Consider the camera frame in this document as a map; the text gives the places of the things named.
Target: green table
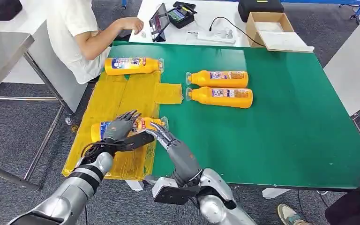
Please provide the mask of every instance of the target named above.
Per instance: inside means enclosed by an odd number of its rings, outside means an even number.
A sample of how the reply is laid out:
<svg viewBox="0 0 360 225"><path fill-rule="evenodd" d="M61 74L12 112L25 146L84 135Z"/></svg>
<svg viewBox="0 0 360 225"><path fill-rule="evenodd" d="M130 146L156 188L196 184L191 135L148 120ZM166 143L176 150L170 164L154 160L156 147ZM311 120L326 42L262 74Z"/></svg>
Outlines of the green table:
<svg viewBox="0 0 360 225"><path fill-rule="evenodd" d="M115 42L111 57L165 60L162 83L187 85L185 73L246 70L248 109L183 101L161 105L170 131L230 183L351 189L360 183L360 134L311 53ZM173 171L156 148L153 175Z"/></svg>

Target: sneaker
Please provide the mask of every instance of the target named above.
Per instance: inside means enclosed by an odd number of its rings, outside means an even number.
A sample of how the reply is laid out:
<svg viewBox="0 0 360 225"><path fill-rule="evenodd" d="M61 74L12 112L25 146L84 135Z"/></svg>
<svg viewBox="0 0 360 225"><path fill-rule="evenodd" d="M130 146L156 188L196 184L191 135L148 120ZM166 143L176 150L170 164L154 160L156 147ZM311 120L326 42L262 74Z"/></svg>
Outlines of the sneaker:
<svg viewBox="0 0 360 225"><path fill-rule="evenodd" d="M282 223L285 225L294 225L301 220L301 217L292 210L291 207L285 205L285 204L279 204L277 206L278 216L282 220Z"/></svg>

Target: bottle cap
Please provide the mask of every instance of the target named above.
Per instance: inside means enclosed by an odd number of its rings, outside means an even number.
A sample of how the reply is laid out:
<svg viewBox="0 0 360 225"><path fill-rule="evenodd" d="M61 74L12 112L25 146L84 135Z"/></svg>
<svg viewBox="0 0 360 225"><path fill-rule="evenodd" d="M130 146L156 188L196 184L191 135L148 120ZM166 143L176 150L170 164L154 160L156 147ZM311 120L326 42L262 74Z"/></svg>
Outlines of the bottle cap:
<svg viewBox="0 0 360 225"><path fill-rule="evenodd" d="M186 84L190 85L192 81L192 74L190 72L186 72Z"/></svg>
<svg viewBox="0 0 360 225"><path fill-rule="evenodd" d="M169 130L169 121L167 120L166 116L161 118L161 122L163 123L163 126L166 128L166 130Z"/></svg>
<svg viewBox="0 0 360 225"><path fill-rule="evenodd" d="M161 71L161 74L164 72L165 64L164 59L158 59L158 68Z"/></svg>
<svg viewBox="0 0 360 225"><path fill-rule="evenodd" d="M186 89L186 100L187 100L187 101L191 101L191 100L192 100L192 89L191 89L191 88L187 88L187 89Z"/></svg>

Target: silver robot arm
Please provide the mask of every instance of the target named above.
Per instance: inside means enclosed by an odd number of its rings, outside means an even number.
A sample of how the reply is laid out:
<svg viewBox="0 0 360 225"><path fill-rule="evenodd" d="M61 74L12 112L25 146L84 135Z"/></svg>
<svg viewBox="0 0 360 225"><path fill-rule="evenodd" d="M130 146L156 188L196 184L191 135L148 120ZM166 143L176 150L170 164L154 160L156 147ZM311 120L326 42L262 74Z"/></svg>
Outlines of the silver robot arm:
<svg viewBox="0 0 360 225"><path fill-rule="evenodd" d="M59 188L37 207L13 219L9 225L74 225L111 169L115 153L132 151L154 141L154 137L146 132L126 138L138 116L140 114L133 110L112 121L102 141L91 143L83 149L84 152L92 145Z"/></svg>
<svg viewBox="0 0 360 225"><path fill-rule="evenodd" d="M16 217L10 225L74 225L113 165L113 156L102 152L93 163L78 162L74 171L45 201Z"/></svg>
<svg viewBox="0 0 360 225"><path fill-rule="evenodd" d="M201 169L186 144L163 126L153 122L151 125L157 131L146 130L147 133L162 144L175 165L170 178L161 177L155 183L152 189L155 202L183 205L195 197L203 217L212 224L256 225L236 203L230 187L217 172Z"/></svg>

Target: yellow plastic bottle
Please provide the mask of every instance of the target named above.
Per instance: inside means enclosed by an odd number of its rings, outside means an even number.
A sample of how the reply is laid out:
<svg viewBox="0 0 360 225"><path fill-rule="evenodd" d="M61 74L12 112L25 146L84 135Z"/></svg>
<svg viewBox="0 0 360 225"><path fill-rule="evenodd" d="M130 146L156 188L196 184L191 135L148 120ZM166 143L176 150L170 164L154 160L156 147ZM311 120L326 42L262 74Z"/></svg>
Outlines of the yellow plastic bottle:
<svg viewBox="0 0 360 225"><path fill-rule="evenodd" d="M164 60L151 58L108 58L104 62L107 75L147 74L155 70L164 71Z"/></svg>
<svg viewBox="0 0 360 225"><path fill-rule="evenodd" d="M169 129L169 124L167 118L164 116L160 119L152 119L150 117L143 117L138 118L135 123L133 124L132 129L130 130L129 136L135 135L144 129L153 129L156 130L154 127L150 125L150 122L154 122L164 126L166 129ZM95 123L91 126L91 138L93 142L98 142L103 139L103 135L105 130L107 129L108 125L111 121Z"/></svg>
<svg viewBox="0 0 360 225"><path fill-rule="evenodd" d="M201 87L195 90L187 88L186 100L194 100L206 105L249 108L253 102L253 93L246 88Z"/></svg>
<svg viewBox="0 0 360 225"><path fill-rule="evenodd" d="M246 71L206 71L198 73L186 73L186 83L196 84L201 87L226 87L245 88L248 85L249 77Z"/></svg>

